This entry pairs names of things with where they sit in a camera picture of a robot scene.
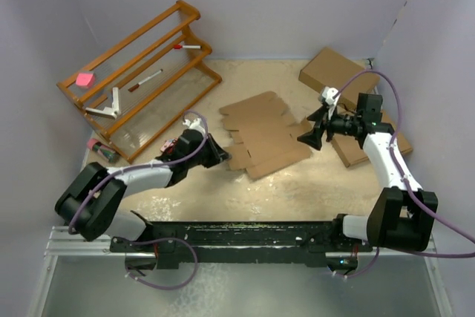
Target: pink block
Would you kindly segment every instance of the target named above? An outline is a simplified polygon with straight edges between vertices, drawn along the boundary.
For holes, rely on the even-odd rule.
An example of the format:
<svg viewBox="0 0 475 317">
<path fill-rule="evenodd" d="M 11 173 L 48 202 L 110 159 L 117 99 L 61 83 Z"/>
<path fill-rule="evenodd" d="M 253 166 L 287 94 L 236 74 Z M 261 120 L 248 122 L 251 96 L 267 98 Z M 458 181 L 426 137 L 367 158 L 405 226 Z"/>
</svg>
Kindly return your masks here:
<svg viewBox="0 0 475 317">
<path fill-rule="evenodd" d="M 80 88 L 91 88 L 95 79 L 94 72 L 80 72 L 76 78 L 76 85 Z"/>
</svg>

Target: robotic arm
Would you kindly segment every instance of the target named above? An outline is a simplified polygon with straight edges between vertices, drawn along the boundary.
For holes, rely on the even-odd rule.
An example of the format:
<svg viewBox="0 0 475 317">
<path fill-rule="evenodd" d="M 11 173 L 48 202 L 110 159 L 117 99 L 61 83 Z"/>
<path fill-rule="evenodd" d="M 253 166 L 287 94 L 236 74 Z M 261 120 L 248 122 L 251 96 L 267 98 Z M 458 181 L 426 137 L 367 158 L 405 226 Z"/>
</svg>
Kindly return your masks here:
<svg viewBox="0 0 475 317">
<path fill-rule="evenodd" d="M 382 192 L 369 217 L 341 215 L 342 232 L 348 238 L 368 241 L 371 246 L 391 249 L 422 251 L 427 248 L 433 226 L 433 218 L 423 212 L 409 197 L 403 179 L 421 202 L 431 211 L 437 210 L 438 200 L 433 192 L 426 192 L 409 172 L 397 140 L 390 143 L 394 134 L 391 124 L 381 122 L 382 97 L 375 94 L 359 94 L 354 115 L 338 114 L 338 91 L 326 87 L 320 96 L 322 106 L 308 117 L 315 122 L 313 130 L 301 135 L 302 143 L 321 150 L 321 138 L 327 133 L 327 142 L 334 134 L 355 137 L 373 164 Z M 401 176 L 391 157 L 390 148 L 405 173 Z M 402 217 L 402 208 L 407 217 Z"/>
<path fill-rule="evenodd" d="M 135 212 L 118 210 L 120 201 L 137 192 L 173 186 L 183 180 L 188 170 L 202 165 L 210 168 L 230 158 L 208 134 L 201 150 L 193 157 L 172 166 L 153 167 L 183 159 L 195 151 L 206 135 L 201 119 L 185 120 L 188 128 L 163 154 L 150 161 L 150 167 L 124 172 L 124 168 L 107 168 L 99 163 L 90 163 L 79 173 L 55 205 L 55 211 L 70 222 L 79 206 L 98 183 L 114 172 L 121 171 L 109 180 L 81 211 L 75 224 L 77 232 L 87 241 L 93 241 L 102 234 L 122 237 L 130 241 L 146 241 L 151 234 L 150 223 Z"/>
</svg>

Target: gray floor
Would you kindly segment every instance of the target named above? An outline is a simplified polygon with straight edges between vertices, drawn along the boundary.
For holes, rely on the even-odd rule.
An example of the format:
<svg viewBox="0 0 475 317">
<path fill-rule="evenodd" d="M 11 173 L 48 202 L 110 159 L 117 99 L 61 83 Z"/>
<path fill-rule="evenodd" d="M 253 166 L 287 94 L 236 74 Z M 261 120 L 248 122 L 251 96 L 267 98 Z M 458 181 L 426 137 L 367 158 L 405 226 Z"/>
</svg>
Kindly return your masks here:
<svg viewBox="0 0 475 317">
<path fill-rule="evenodd" d="M 43 316 L 440 316 L 425 261 L 412 256 L 381 256 L 348 281 L 301 265 L 202 264 L 174 292 L 125 278 L 123 264 L 123 257 L 60 257 Z M 176 284 L 191 268 L 155 270 L 147 279 Z"/>
</svg>

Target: wooden rack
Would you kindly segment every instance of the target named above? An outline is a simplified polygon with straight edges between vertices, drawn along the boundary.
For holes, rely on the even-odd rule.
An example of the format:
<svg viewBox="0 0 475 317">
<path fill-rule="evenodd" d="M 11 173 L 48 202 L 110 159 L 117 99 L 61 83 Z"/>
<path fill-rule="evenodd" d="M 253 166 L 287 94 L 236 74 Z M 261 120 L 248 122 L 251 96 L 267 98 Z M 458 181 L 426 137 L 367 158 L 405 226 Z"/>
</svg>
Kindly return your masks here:
<svg viewBox="0 0 475 317">
<path fill-rule="evenodd" d="M 129 163 L 221 82 L 221 77 L 203 63 L 212 52 L 211 47 L 189 27 L 199 18 L 196 8 L 178 0 L 57 84 L 95 132 Z M 200 49 L 174 50 L 181 42 L 199 45 Z M 158 68 L 163 68 L 159 79 L 148 81 L 133 93 L 128 91 Z M 82 71 L 94 72 L 96 81 L 92 88 L 83 90 L 75 85 Z M 102 109 L 110 105 L 113 87 L 119 88 L 122 103 L 122 113 L 115 120 L 86 113 L 87 107 Z"/>
</svg>

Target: cardboard sheet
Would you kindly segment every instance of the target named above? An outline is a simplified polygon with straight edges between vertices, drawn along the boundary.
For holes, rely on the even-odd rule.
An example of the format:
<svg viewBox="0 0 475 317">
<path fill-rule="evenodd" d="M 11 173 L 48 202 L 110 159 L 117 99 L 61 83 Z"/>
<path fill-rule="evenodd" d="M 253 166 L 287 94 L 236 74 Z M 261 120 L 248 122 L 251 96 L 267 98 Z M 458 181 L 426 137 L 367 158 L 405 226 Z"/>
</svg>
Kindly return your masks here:
<svg viewBox="0 0 475 317">
<path fill-rule="evenodd" d="M 389 122 L 394 128 L 396 124 L 389 118 L 385 111 L 383 111 L 382 122 Z M 398 134 L 398 147 L 402 155 L 409 154 L 413 148 L 404 137 L 402 133 Z M 333 148 L 338 153 L 338 156 L 343 161 L 346 167 L 350 167 L 364 161 L 369 160 L 368 156 L 360 149 L 358 142 L 354 137 L 345 137 L 344 135 L 335 135 L 332 139 Z"/>
<path fill-rule="evenodd" d="M 301 71 L 298 80 L 308 85 L 314 91 L 321 93 L 326 87 L 341 88 L 348 79 L 363 67 L 335 52 L 331 48 L 324 48 Z M 347 110 L 356 109 L 359 93 L 370 93 L 378 84 L 379 76 L 366 73 L 353 81 L 341 94 L 339 103 L 345 105 Z"/>
<path fill-rule="evenodd" d="M 297 136 L 311 129 L 306 120 L 297 123 L 287 104 L 274 92 L 220 108 L 223 126 L 235 142 L 225 148 L 231 170 L 245 169 L 258 179 L 310 157 L 310 148 Z"/>
</svg>

